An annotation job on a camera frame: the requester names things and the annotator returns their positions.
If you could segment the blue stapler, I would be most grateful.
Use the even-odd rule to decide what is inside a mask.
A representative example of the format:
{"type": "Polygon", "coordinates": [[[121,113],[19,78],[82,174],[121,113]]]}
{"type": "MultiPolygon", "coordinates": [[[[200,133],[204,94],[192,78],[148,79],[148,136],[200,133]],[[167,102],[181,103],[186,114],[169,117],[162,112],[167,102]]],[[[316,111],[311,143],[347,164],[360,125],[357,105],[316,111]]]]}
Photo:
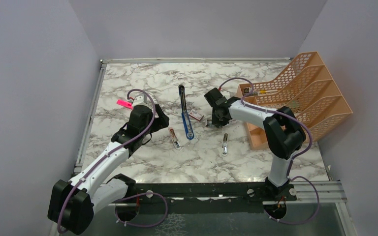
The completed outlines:
{"type": "Polygon", "coordinates": [[[178,89],[179,89],[179,97],[180,97],[181,109],[182,109],[181,116],[182,116],[182,120],[184,124],[186,138],[188,140],[192,140],[194,138],[194,131],[192,129],[189,114],[187,111],[185,87],[183,85],[179,85],[178,89]]]}

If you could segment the staple box tray with staples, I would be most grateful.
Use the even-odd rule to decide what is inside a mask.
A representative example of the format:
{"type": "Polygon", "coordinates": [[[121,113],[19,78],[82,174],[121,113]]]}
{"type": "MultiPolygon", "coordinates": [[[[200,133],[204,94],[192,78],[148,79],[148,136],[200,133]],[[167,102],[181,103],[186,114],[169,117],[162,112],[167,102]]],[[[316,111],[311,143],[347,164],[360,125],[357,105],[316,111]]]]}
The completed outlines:
{"type": "Polygon", "coordinates": [[[207,127],[207,128],[214,128],[215,126],[213,125],[211,119],[207,119],[206,122],[205,122],[205,127],[207,127]]]}

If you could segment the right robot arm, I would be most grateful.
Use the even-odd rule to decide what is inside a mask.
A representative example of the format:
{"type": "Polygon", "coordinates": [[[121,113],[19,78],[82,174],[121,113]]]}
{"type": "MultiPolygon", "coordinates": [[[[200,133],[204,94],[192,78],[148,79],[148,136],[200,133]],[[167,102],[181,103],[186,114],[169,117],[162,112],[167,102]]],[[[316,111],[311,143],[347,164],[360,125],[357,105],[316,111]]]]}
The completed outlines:
{"type": "Polygon", "coordinates": [[[231,120],[239,120],[264,130],[268,147],[273,154],[264,193],[270,200],[282,196],[283,185],[289,182],[288,172],[293,155],[306,140],[304,129],[292,110],[286,106],[278,110],[260,107],[238,97],[227,99],[218,88],[208,91],[204,97],[212,107],[212,124],[215,127],[223,127],[231,120]]]}

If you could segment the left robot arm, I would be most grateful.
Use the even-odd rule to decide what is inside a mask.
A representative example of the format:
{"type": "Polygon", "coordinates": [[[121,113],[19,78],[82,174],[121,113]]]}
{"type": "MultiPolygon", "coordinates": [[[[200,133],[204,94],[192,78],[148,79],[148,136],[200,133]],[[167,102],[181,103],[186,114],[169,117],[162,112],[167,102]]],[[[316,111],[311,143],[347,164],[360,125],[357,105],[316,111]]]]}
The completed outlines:
{"type": "Polygon", "coordinates": [[[52,189],[48,218],[57,224],[58,233],[83,233],[94,215],[115,201],[134,199],[139,207],[135,180],[119,174],[104,181],[142,145],[144,138],[169,126],[169,117],[159,104],[153,108],[134,105],[129,121],[111,138],[100,156],[69,181],[58,180],[52,189]]]}

